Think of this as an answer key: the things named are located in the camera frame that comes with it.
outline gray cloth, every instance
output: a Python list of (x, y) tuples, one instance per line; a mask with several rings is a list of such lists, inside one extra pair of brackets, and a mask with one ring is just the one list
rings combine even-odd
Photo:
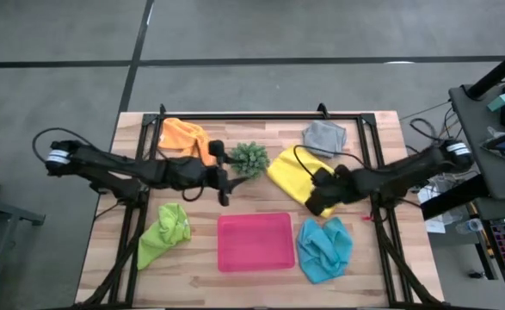
[[(330, 152), (342, 152), (346, 144), (346, 129), (330, 121), (313, 121), (312, 124), (302, 132), (304, 145), (316, 147)], [(308, 149), (309, 152), (332, 158), (333, 153)]]

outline table leg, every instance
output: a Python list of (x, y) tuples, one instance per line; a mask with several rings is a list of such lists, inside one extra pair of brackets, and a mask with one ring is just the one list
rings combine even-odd
[(424, 220), (429, 220), (457, 206), (471, 202), (478, 197), (489, 196), (482, 175), (477, 175), (445, 193), (439, 194), (421, 204)]

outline green succulent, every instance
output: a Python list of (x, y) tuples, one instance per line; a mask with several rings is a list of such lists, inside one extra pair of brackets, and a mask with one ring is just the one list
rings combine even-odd
[(259, 146), (255, 142), (239, 143), (231, 150), (231, 157), (242, 161), (231, 165), (231, 168), (241, 177), (257, 178), (269, 166), (266, 147)]

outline yellow cloth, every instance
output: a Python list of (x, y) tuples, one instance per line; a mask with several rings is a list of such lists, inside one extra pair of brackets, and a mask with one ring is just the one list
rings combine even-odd
[(163, 133), (158, 142), (161, 149), (181, 150), (182, 156), (202, 158), (205, 165), (216, 164), (216, 158), (208, 153), (208, 133), (199, 125), (167, 118), (163, 121)]
[[(268, 167), (268, 176), (281, 187), (289, 196), (301, 204), (310, 197), (314, 189), (313, 181), (307, 171), (302, 168), (296, 157), (294, 156), (294, 146), (286, 149), (279, 154), (273, 163)], [(296, 154), (304, 166), (313, 174), (319, 169), (324, 168), (330, 173), (334, 170), (327, 164), (320, 161), (311, 155), (303, 148), (296, 149)], [(334, 211), (335, 207), (327, 208), (321, 216), (324, 218), (329, 217)]]

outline orange cloth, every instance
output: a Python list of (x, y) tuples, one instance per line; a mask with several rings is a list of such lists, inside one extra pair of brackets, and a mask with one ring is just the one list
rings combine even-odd
[(202, 158), (205, 165), (215, 165), (216, 158), (208, 153), (210, 138), (199, 125), (167, 118), (163, 122), (162, 134), (158, 148), (181, 150), (182, 156)]

